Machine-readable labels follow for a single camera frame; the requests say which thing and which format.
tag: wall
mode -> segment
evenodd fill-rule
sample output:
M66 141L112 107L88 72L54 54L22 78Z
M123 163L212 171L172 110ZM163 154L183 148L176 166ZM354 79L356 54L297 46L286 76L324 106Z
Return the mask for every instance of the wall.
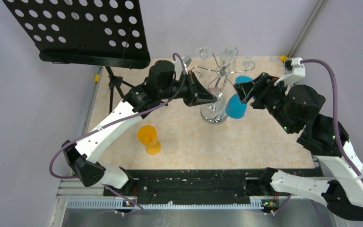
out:
M59 180L48 173L62 142L81 134L97 67L42 62L0 1L0 227L46 226ZM68 174L60 157L55 171Z
M193 55L207 46L220 55L235 45L240 55L288 54L317 0L142 0L151 57Z
M339 121L363 162L363 1L328 1L296 56L324 60L334 70ZM332 91L327 72L316 64L305 67L307 76L302 83L325 96L322 113L331 116Z

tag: marble patterned table surface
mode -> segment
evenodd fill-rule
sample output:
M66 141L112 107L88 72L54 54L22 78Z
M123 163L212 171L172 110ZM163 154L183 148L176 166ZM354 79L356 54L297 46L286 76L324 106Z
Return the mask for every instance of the marble patterned table surface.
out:
M151 65L157 60L161 59L152 59ZM242 74L255 78L261 72L276 77L284 74L282 62L271 62L269 56L255 56L253 61L256 63L254 70L231 74L229 79L234 82L235 78ZM202 63L193 59L188 69ZM212 58L205 62L205 66L215 69L216 63ZM236 70L243 69L237 61ZM148 76L149 67L143 70L112 70L125 81L138 85ZM215 73L208 72L199 80L206 87L215 76ZM89 130L109 113L108 83L108 73L104 70ZM121 88L125 94L129 90L125 85ZM231 84L226 85L224 93L227 98L235 93ZM120 99L115 90L114 107ZM147 124L153 125L158 133L162 148L157 155L147 154L137 139L137 131ZM103 153L100 162L126 169L314 168L310 152L296 143L298 136L286 134L266 110L254 110L248 106L243 118L228 118L222 124L212 125L201 118L199 106L186 107L183 100L178 99L127 129Z

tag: round hole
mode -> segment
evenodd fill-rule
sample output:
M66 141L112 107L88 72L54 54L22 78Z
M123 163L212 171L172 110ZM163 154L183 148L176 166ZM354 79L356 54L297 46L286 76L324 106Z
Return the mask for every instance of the round hole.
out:
M94 0L94 4L97 6L97 7L102 7L102 1L101 0Z
M48 40L48 41L49 41L49 42L51 42L51 43L53 42L53 38L52 38L52 37L50 37L49 35L47 35L47 36L46 36L46 40Z
M110 45L110 46L116 46L116 43L115 43L115 41L110 40L110 41L109 41L109 45Z
M41 30L43 30L43 31L45 31L45 30L46 30L46 27L45 27L45 25L43 25L43 24L38 24L38 27L39 27Z
M29 23L25 23L24 26L26 26L26 28L28 28L30 30L33 30L34 29L34 27L31 24L29 24Z
M66 18L65 14L63 12L61 12L61 11L58 11L58 17L60 19L65 19Z
M52 14L46 10L44 10L43 12L44 16L46 16L47 18L52 18Z
M129 22L135 25L137 23L137 19L135 17L131 16L131 17L129 17Z
M103 22L108 21L108 17L107 17L105 14L101 14L101 15L99 15L99 18L100 18L100 19L101 19L101 21L103 21Z
M88 5L87 0L78 0L78 2L80 2L80 5L82 5L82 6Z
M75 20L78 20L78 19L80 19L80 16L77 14L77 13L71 13L71 17L73 18L73 19L75 19Z
M116 9L118 7L118 2L115 0L110 0L109 5L111 5L112 8Z
M112 35L112 30L110 28L105 28L105 33L107 35Z
M30 15L32 16L32 17L35 17L35 18L37 18L38 17L38 14L37 14L37 12L35 12L34 10L30 10L28 13L30 13Z
M126 6L126 8L128 8L128 9L132 9L132 8L134 8L134 4L133 4L133 2L131 2L131 1L126 1L125 3L124 3L124 5Z
M59 27L57 25L51 25L51 28L54 30L54 31L59 31Z
M117 23L121 23L121 17L119 15L116 15L114 18Z
M126 48L128 48L130 45L126 42L126 41L123 41L122 43L121 43L121 45L123 46L123 47L126 47Z
M93 20L94 20L93 15L91 15L91 14L89 14L89 13L86 13L86 18L87 18L87 20L89 20L89 21L93 21Z
M142 45L141 43L136 43L136 44L135 44L135 47L136 47L137 49L141 49L141 48L143 48L143 45Z
M126 35L126 32L125 32L123 29L119 29L119 30L118 30L118 33L119 33L119 35L121 35L121 36L125 36L125 35Z
M134 37L139 37L140 36L140 32L134 30L131 32L131 34L134 36Z
M66 39L65 38L63 38L62 36L59 36L59 41L61 42L61 43L65 43L66 42Z
M18 9L15 10L15 13L19 16L19 17L24 17L24 13Z
M34 35L34 39L37 40L37 41L41 41L41 37L39 37L37 35Z

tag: gray wall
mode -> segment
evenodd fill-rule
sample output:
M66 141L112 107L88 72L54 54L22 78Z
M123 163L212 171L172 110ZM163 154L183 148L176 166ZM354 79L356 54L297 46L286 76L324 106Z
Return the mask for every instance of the gray wall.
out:
M339 121L363 162L363 1L328 1L296 56L324 60L334 70ZM332 91L325 69L306 64L306 78L302 83L326 97L322 112L331 116Z
M288 54L317 0L141 0L152 57L193 54L202 46L220 55Z
M0 1L0 227L43 227L59 180L48 173L62 142L81 134L96 67L42 62ZM60 157L55 171L68 174Z

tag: blue cup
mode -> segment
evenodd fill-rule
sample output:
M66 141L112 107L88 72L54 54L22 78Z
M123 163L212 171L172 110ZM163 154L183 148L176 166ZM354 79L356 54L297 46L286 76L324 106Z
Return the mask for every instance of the blue cup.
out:
M247 76L238 76L236 78L236 83L244 83L252 81L251 78ZM226 114L234 119L240 119L244 116L247 109L247 104L241 103L238 94L234 94L227 103Z

